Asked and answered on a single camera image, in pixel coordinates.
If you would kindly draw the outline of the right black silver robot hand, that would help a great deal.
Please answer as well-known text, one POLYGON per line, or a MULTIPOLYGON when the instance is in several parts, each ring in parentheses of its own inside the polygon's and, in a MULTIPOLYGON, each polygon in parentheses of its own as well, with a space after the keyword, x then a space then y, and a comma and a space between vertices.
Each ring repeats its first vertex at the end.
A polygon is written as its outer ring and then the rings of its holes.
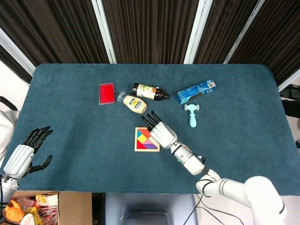
POLYGON ((177 142, 176 133, 169 128, 155 113, 147 114, 147 118, 141 116, 143 122, 147 125, 151 137, 153 137, 161 147, 170 149, 171 146, 177 142))

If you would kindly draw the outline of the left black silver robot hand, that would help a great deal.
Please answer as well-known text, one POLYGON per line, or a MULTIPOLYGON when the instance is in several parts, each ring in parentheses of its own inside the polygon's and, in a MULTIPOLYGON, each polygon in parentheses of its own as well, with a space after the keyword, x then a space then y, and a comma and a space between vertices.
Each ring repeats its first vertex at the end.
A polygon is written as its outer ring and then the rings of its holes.
POLYGON ((23 144, 18 145, 4 166, 5 176, 19 180, 28 173, 34 173, 45 169, 51 162, 53 156, 49 155, 41 165, 32 165, 32 161, 44 140, 53 131, 49 126, 36 128, 26 137, 23 144))

